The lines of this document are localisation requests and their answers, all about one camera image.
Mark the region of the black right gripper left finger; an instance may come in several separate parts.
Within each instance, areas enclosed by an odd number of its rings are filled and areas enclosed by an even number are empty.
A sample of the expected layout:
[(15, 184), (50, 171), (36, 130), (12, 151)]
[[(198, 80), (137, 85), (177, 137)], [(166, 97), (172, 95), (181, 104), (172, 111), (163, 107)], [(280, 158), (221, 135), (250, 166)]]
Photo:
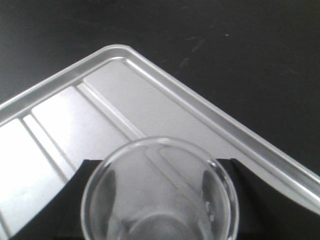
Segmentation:
[(100, 160), (84, 160), (62, 190), (12, 240), (83, 240), (81, 202)]

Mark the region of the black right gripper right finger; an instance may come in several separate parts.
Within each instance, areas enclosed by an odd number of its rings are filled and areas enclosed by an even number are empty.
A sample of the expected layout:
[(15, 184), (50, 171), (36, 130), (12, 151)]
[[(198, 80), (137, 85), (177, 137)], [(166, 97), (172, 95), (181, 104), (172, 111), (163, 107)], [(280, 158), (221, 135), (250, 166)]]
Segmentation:
[(318, 240), (320, 216), (284, 196), (237, 159), (218, 159), (235, 186), (239, 240)]

